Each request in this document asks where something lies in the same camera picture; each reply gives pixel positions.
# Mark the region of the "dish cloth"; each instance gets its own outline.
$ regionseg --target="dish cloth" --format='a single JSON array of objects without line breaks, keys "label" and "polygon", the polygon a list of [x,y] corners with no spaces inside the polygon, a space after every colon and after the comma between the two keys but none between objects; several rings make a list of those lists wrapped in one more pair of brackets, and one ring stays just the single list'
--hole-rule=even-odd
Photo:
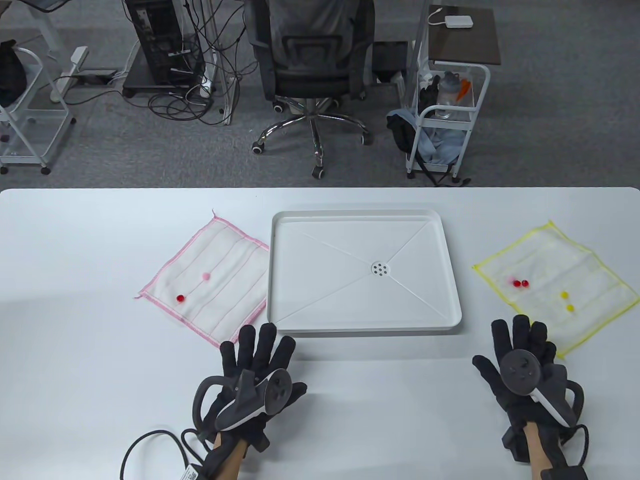
[{"label": "dish cloth", "polygon": [[518,313],[547,324],[559,355],[640,301],[595,253],[567,238],[552,222],[474,269]]},{"label": "dish cloth", "polygon": [[214,216],[140,291],[216,347],[267,303],[269,247]]}]

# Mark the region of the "white table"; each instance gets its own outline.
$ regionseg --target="white table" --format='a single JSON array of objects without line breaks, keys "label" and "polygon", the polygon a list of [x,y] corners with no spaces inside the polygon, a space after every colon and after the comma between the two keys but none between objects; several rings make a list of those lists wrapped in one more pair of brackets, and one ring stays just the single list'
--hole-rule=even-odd
[{"label": "white table", "polygon": [[[640,290],[634,189],[21,190],[0,194],[0,478],[113,480],[142,433],[191,425],[219,353],[139,288],[211,209],[269,241],[282,210],[430,207],[440,213],[463,309],[453,335],[300,339],[291,373],[309,393],[268,427],[243,478],[528,479],[500,444],[507,427],[471,366],[489,324],[511,318],[471,265],[555,221]],[[636,479],[640,308],[570,354],[586,391],[592,479]],[[576,438],[568,456],[577,460]],[[128,479],[176,479],[168,439],[131,458]]]}]

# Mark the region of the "white device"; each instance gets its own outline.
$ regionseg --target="white device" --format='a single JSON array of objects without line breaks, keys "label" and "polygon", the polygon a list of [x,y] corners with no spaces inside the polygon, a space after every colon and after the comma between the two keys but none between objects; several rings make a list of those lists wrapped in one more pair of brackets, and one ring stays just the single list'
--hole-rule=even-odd
[{"label": "white device", "polygon": [[445,15],[444,23],[447,28],[471,28],[474,25],[469,15]]}]

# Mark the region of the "office chair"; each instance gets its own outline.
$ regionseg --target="office chair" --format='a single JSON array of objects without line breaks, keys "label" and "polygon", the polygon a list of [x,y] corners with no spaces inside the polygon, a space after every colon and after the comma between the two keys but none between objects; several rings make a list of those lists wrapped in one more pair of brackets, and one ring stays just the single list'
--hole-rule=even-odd
[{"label": "office chair", "polygon": [[[264,96],[275,111],[286,104],[301,113],[268,127],[253,143],[253,153],[261,154],[264,143],[274,132],[308,120],[314,139],[316,166],[312,175],[324,175],[324,149],[317,120],[335,120],[362,130],[362,144],[371,145],[372,135],[360,120],[340,113],[324,113],[329,103],[339,105],[343,95],[364,100],[363,82],[367,49],[373,43],[376,14],[373,0],[315,0],[322,8],[347,18],[330,19],[318,15],[317,25],[301,25],[295,8],[287,10],[278,2],[287,0],[244,0],[244,17],[249,42],[260,67]],[[290,12],[291,19],[272,15]],[[342,31],[318,31],[318,25],[346,26]]]}]

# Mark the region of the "chair base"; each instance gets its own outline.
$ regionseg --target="chair base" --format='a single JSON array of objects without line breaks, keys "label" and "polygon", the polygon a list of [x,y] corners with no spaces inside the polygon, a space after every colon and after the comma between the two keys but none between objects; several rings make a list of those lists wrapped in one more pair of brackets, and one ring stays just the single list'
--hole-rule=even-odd
[{"label": "chair base", "polygon": [[287,120],[283,120],[282,122],[278,122],[276,124],[271,125],[266,130],[262,132],[257,141],[253,142],[253,153],[259,155],[264,151],[264,144],[273,134],[278,130],[285,129],[290,127],[291,125],[300,123],[304,120],[309,122],[309,126],[311,126],[311,133],[314,139],[314,155],[316,157],[316,165],[312,171],[312,176],[315,179],[321,179],[324,175],[324,148],[322,145],[322,141],[320,139],[320,132],[318,130],[317,121],[320,120],[334,120],[336,122],[342,122],[345,124],[353,125],[362,130],[362,139],[361,142],[363,145],[371,145],[373,143],[373,136],[371,132],[368,130],[367,126],[358,120],[349,115],[343,115],[342,113],[326,113],[323,111],[324,107],[327,106],[328,103],[333,102],[333,99],[309,99],[307,100],[307,104],[304,105],[294,99],[281,97],[280,100],[288,103],[292,107],[297,110],[303,112],[301,115],[293,115]]}]

